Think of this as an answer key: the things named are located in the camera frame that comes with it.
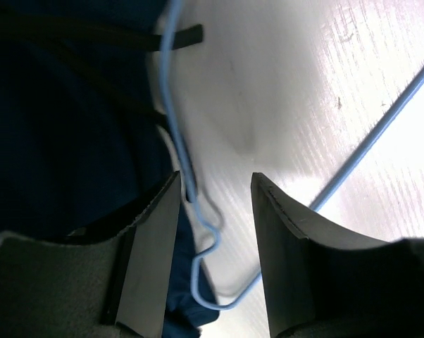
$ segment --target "bent wire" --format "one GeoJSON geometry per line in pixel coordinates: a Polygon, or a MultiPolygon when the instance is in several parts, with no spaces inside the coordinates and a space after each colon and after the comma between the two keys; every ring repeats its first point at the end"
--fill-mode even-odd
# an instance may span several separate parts
{"type": "MultiPolygon", "coordinates": [[[[161,90],[161,96],[163,105],[166,110],[169,128],[175,143],[180,164],[185,177],[185,186],[189,196],[191,196],[192,205],[198,218],[198,221],[211,232],[214,237],[214,243],[206,250],[198,253],[192,263],[192,279],[190,288],[194,299],[203,307],[210,308],[212,310],[230,310],[237,306],[243,298],[254,288],[254,286],[261,280],[261,272],[247,285],[244,291],[231,303],[227,305],[218,305],[211,303],[203,299],[199,294],[198,290],[198,276],[199,267],[201,260],[207,255],[214,252],[220,245],[221,237],[219,231],[208,222],[199,207],[195,191],[197,190],[195,182],[193,180],[192,168],[189,166],[187,150],[182,142],[182,137],[179,131],[175,110],[173,107],[173,100],[170,93],[168,84],[168,74],[170,67],[170,55],[177,27],[177,22],[182,10],[182,0],[172,0],[170,2],[170,8],[168,12],[168,18],[161,41],[161,55],[160,55],[160,69],[159,69],[159,86],[161,90]]],[[[337,188],[343,183],[343,181],[350,175],[352,170],[357,166],[361,159],[365,156],[368,150],[376,143],[381,134],[389,127],[390,123],[398,116],[402,108],[411,100],[412,96],[420,89],[424,83],[424,69],[422,69],[413,82],[406,88],[405,92],[395,101],[391,109],[386,112],[385,116],[380,122],[373,128],[373,130],[364,139],[361,145],[355,150],[355,152],[349,157],[342,168],[336,173],[331,179],[330,183],[326,185],[323,191],[314,199],[311,204],[311,208],[318,211],[321,206],[334,194],[337,188]]]]}

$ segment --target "blue cloth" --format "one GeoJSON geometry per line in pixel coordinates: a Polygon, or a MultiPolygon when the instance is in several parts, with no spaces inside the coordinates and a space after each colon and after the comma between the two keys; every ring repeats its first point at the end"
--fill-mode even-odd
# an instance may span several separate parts
{"type": "MultiPolygon", "coordinates": [[[[165,0],[7,0],[20,13],[64,15],[151,32],[165,0]]],[[[120,90],[151,104],[145,54],[70,42],[120,90]]],[[[0,230],[53,237],[136,199],[172,171],[155,125],[97,94],[51,54],[0,42],[0,230]]],[[[192,229],[183,208],[173,254],[163,337],[199,337],[218,317],[192,298],[192,229]]],[[[204,272],[201,293],[214,295],[204,272]]]]}

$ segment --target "gray padding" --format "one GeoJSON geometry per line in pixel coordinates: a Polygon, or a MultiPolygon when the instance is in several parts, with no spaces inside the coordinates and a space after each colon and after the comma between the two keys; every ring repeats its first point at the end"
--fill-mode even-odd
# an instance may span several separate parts
{"type": "MultiPolygon", "coordinates": [[[[166,301],[177,224],[179,177],[174,180],[174,184],[173,180],[169,180],[168,184],[173,186],[170,190],[177,192],[177,205],[173,196],[166,196],[170,195],[169,192],[164,193],[167,192],[164,190],[166,187],[161,190],[164,196],[151,202],[164,208],[170,204],[172,211],[168,213],[170,220],[167,224],[174,222],[174,231],[171,229],[166,234],[158,227],[162,241],[172,237],[168,244],[171,252],[166,258],[169,260],[168,271],[164,274],[166,281],[158,284],[165,288],[158,297],[163,302],[162,311],[166,301]]],[[[147,242],[145,233],[151,231],[144,230],[145,225],[154,226],[154,221],[161,220],[156,215],[157,210],[158,208],[146,209],[149,217],[143,212],[145,217],[141,222],[136,219],[116,237],[98,244],[55,244],[12,232],[0,233],[0,337],[138,337],[113,325],[100,325],[100,320],[120,238],[137,225],[137,235],[140,234],[141,240],[147,242]]],[[[156,265],[157,262],[151,262],[153,257],[150,251],[147,247],[144,260],[156,265]]],[[[138,297],[139,300],[145,300],[142,295],[138,297]]],[[[146,306],[148,304],[142,303],[140,310],[144,311],[146,306]]],[[[159,313],[159,332],[162,324],[163,313],[159,313]]]]}

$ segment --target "black cable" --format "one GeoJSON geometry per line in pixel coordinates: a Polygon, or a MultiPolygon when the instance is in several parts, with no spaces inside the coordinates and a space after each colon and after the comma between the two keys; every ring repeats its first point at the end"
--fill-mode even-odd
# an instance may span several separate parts
{"type": "MultiPolygon", "coordinates": [[[[115,25],[93,23],[75,18],[0,13],[0,39],[75,39],[115,46],[158,51],[160,35],[135,32],[115,25]]],[[[173,49],[203,41],[203,26],[194,25],[176,33],[173,49]]]]}
{"type": "MultiPolygon", "coordinates": [[[[19,18],[12,8],[0,3],[0,15],[7,14],[11,18],[19,18]]],[[[96,68],[84,61],[73,50],[68,48],[63,42],[55,39],[30,37],[29,42],[47,50],[53,54],[60,62],[66,64],[75,74],[84,79],[98,93],[103,94],[108,100],[125,111],[141,113],[150,117],[157,125],[168,130],[168,124],[164,114],[154,110],[150,105],[143,104],[131,96],[122,93],[111,84],[96,68]]]]}
{"type": "MultiPolygon", "coordinates": [[[[21,14],[16,13],[11,7],[4,5],[0,2],[0,16],[9,17],[17,19],[21,17],[21,14]]],[[[191,28],[179,31],[178,45],[174,46],[173,49],[181,48],[181,46],[188,46],[189,44],[199,43],[203,39],[203,29],[201,25],[195,25],[191,28]]],[[[161,40],[161,36],[152,35],[152,39],[157,39],[158,43],[161,40]]],[[[32,42],[39,48],[47,50],[49,53],[53,54],[60,62],[66,64],[75,74],[83,78],[90,86],[93,87],[98,93],[103,94],[108,100],[113,102],[117,107],[128,111],[131,113],[140,113],[151,118],[157,125],[161,126],[172,138],[170,128],[168,127],[168,121],[164,114],[156,111],[150,105],[144,104],[138,100],[135,100],[131,96],[128,96],[122,93],[117,89],[113,84],[111,84],[96,68],[92,67],[88,62],[84,61],[80,56],[78,56],[72,49],[67,47],[63,42],[57,39],[48,39],[47,36],[35,37],[29,36],[27,41],[32,42]]],[[[126,142],[129,143],[129,130],[128,126],[125,123],[125,117],[122,116],[122,112],[116,111],[118,114],[118,119],[120,121],[121,127],[124,128],[123,134],[125,135],[126,142]]],[[[192,168],[192,162],[190,157],[188,158],[190,167],[192,168]]]]}

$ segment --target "white table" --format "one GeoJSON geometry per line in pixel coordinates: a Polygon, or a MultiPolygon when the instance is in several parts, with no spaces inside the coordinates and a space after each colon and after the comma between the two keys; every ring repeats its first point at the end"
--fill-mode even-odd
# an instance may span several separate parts
{"type": "MultiPolygon", "coordinates": [[[[251,174],[313,200],[424,64],[424,0],[189,0],[181,26],[194,23],[204,43],[175,52],[172,87],[223,210],[206,266],[227,303],[258,267],[251,174]]],[[[424,87],[320,213],[378,239],[424,237],[424,87]]],[[[268,337],[262,284],[202,337],[268,337]]]]}

